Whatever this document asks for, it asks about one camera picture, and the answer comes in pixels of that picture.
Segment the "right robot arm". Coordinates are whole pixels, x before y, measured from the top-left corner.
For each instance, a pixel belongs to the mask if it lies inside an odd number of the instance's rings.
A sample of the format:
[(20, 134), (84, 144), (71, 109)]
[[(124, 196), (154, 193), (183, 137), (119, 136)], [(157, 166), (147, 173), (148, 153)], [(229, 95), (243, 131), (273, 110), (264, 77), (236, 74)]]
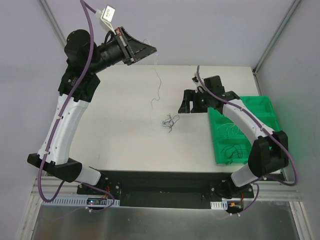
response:
[(265, 125), (234, 91), (225, 91), (218, 75), (201, 78), (196, 73), (192, 81), (196, 88), (184, 90), (178, 113), (206, 113), (213, 108), (231, 120), (251, 144), (247, 163), (216, 187), (218, 196), (237, 197), (248, 184), (288, 166), (288, 136), (282, 130)]

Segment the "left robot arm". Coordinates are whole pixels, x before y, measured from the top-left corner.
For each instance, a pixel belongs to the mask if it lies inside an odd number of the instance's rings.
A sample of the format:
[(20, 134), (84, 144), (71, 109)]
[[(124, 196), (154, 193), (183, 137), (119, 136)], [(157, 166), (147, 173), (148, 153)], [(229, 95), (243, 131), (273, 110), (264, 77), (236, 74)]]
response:
[(109, 40), (96, 45), (89, 32), (78, 29), (66, 40), (67, 68), (58, 88), (58, 104), (41, 148), (27, 162), (65, 182), (82, 182), (94, 194), (105, 191), (103, 174), (69, 157), (80, 119), (100, 84), (97, 74), (119, 62), (132, 65), (154, 53), (154, 46), (129, 35), (123, 27), (107, 33)]

